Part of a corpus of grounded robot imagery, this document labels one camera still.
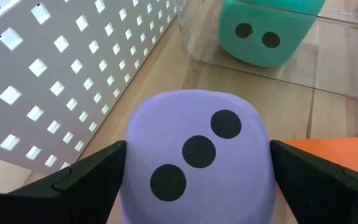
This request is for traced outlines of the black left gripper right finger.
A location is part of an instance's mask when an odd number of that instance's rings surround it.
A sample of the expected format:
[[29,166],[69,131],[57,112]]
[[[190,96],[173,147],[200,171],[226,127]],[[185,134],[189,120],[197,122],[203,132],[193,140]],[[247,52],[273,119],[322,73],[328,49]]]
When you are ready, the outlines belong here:
[[358,224],[358,172],[278,140],[275,180],[298,223]]

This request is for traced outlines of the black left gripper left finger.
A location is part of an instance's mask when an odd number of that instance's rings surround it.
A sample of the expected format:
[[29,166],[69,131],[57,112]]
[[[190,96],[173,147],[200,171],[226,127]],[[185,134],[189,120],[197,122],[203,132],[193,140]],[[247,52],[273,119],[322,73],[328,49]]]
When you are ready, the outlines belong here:
[[0,194],[0,223],[106,223],[122,184],[125,141]]

